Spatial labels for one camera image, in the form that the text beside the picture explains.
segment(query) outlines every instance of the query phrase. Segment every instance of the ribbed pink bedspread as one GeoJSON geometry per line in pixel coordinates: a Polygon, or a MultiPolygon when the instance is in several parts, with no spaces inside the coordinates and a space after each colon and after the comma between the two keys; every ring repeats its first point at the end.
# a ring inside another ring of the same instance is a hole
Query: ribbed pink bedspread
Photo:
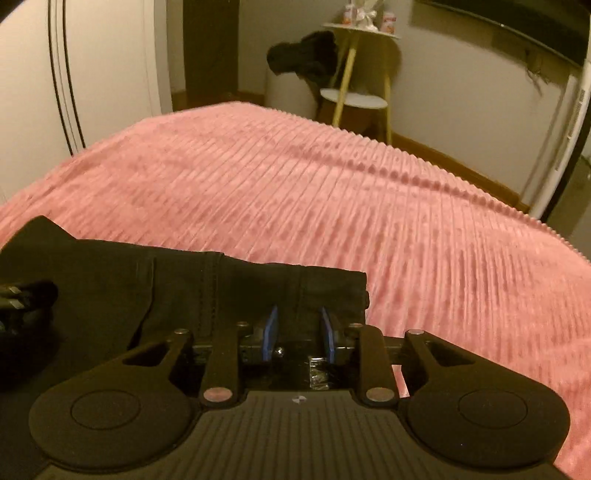
{"type": "Polygon", "coordinates": [[[72,235],[368,274],[368,320],[422,328],[555,389],[558,466],[591,472],[591,266],[547,226],[400,150],[231,103],[148,119],[0,207],[0,245],[72,235]]]}

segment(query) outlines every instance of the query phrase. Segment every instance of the round pad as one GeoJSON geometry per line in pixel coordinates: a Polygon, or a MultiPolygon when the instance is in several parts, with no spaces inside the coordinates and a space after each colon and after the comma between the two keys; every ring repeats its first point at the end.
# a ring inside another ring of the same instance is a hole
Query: round pad
{"type": "Polygon", "coordinates": [[[189,400],[152,368],[90,374],[48,390],[31,408],[31,435],[53,460],[81,471],[128,469],[172,449],[187,430],[189,400]]]}
{"type": "Polygon", "coordinates": [[[460,399],[458,408],[467,421],[488,429],[513,427],[527,415],[523,399],[502,390],[468,393],[460,399]]]}
{"type": "Polygon", "coordinates": [[[92,430],[112,430],[133,421],[140,411],[139,400],[118,390],[82,395],[72,406],[72,417],[92,430]]]}
{"type": "Polygon", "coordinates": [[[478,469],[523,468],[558,453],[569,412],[549,388],[521,376],[489,388],[446,377],[429,381],[408,402],[408,424],[431,450],[478,469]]]}

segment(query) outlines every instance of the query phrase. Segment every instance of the baseboard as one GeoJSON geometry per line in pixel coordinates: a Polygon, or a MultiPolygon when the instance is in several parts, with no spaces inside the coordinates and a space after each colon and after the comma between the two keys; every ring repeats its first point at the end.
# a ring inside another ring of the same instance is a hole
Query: baseboard
{"type": "Polygon", "coordinates": [[[450,173],[453,173],[456,177],[460,177],[461,179],[472,183],[476,187],[484,190],[507,205],[518,207],[520,204],[518,193],[515,193],[513,190],[504,186],[503,184],[500,184],[495,180],[491,180],[481,173],[466,167],[455,158],[451,158],[449,155],[445,155],[445,153],[441,153],[434,148],[430,148],[426,145],[420,144],[417,141],[411,140],[410,138],[398,135],[395,132],[392,132],[392,146],[415,155],[416,157],[422,158],[423,160],[426,160],[433,165],[437,165],[438,167],[441,167],[450,173]]]}
{"type": "Polygon", "coordinates": [[[214,105],[216,103],[236,101],[254,103],[255,105],[262,105],[265,100],[264,95],[260,93],[251,92],[226,92],[220,93],[218,95],[201,95],[196,96],[195,98],[189,98],[186,90],[173,93],[172,98],[173,110],[175,112],[178,112],[180,110],[186,110],[188,108],[197,108],[200,106],[214,105]]]}
{"type": "Polygon", "coordinates": [[[526,205],[523,202],[517,202],[517,205],[515,205],[515,208],[523,213],[529,213],[531,210],[531,207],[529,205],[526,205]]]}

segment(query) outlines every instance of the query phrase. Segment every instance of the screw head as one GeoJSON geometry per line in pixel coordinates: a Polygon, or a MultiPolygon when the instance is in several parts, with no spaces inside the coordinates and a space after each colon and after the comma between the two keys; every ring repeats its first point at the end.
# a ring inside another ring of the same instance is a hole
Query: screw head
{"type": "Polygon", "coordinates": [[[367,392],[365,392],[365,396],[368,398],[368,400],[371,400],[371,401],[374,401],[377,403],[383,403],[383,402],[393,400],[395,397],[395,394],[389,388],[373,387],[373,388],[370,388],[367,392]]]}
{"type": "Polygon", "coordinates": [[[232,390],[226,387],[212,387],[203,392],[203,398],[212,403],[221,403],[232,398],[232,390]]]}

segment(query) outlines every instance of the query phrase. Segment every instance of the white door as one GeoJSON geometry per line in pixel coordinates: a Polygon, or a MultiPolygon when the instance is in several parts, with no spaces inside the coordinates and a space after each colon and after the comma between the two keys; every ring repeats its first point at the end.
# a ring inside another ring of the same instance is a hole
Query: white door
{"type": "Polygon", "coordinates": [[[0,24],[0,201],[70,156],[48,49],[48,5],[25,0],[0,24]]]}
{"type": "Polygon", "coordinates": [[[172,111],[166,0],[67,0],[65,16],[85,146],[172,111]]]}

